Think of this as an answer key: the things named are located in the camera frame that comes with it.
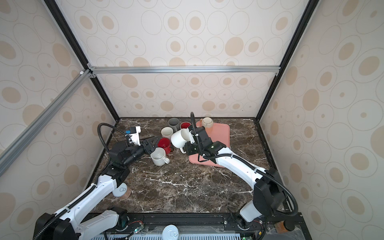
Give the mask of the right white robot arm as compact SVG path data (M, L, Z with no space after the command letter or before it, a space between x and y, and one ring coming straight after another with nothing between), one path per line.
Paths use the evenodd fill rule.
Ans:
M277 170L258 167L235 154L225 144L213 142L205 127L197 127L195 115L191 112L192 125L187 129L187 142L181 147L183 153L198 155L203 162L218 164L245 181L253 188L253 199L245 204L234 216L242 229L259 217L275 215L294 217L299 212L294 195L282 184Z

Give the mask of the red ceramic mug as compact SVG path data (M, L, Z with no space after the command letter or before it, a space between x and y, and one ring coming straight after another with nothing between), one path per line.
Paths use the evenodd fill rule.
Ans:
M172 151L171 140L168 138L161 138L158 142L158 147L162 148L166 152L166 155L169 155Z

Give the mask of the beige ceramic mug front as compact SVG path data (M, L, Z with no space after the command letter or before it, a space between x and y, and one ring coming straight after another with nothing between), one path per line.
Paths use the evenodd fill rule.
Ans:
M156 148L151 153L151 159L156 166L163 166L170 163L170 159L167 157L166 151L163 148Z

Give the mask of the pinkish white ceramic mug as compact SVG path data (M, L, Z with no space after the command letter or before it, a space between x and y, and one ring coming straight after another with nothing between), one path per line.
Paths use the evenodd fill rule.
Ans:
M170 140L173 134L174 130L171 127L165 127L161 130L161 135L163 138Z

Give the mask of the dark grey ceramic mug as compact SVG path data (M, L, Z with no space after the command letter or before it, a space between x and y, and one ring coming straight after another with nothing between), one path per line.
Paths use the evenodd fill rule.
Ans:
M180 124L181 124L181 122L178 118L170 118L168 120L168 125L170 128L173 129L174 133L181 129Z

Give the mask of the white ceramic mug front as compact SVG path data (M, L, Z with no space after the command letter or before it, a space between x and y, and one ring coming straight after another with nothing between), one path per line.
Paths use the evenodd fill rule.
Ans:
M182 122L180 124L181 129L188 129L192 124L190 122Z

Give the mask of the white ceramic mug back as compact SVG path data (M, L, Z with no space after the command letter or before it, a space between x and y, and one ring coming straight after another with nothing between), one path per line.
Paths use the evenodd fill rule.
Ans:
M189 129L181 129L181 130L175 132L171 136L172 145L175 148L180 149L183 154L186 153L186 151L184 150L184 146L186 145L186 143L193 144L194 142L195 142L195 140L194 140L193 135L191 134L191 131Z

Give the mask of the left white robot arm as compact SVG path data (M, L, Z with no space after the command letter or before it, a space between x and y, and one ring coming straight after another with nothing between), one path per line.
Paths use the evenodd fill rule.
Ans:
M84 221L84 218L110 193L126 193L124 181L130 173L129 166L144 155L152 154L161 137L140 140L141 128L132 127L128 131L120 131L125 139L109 149L101 133L105 125L98 125L97 134L109 154L107 165L96 181L78 197L55 213L45 213L38 218L33 237L35 240L89 240L118 224L127 227L127 212L121 209L107 210L88 221Z

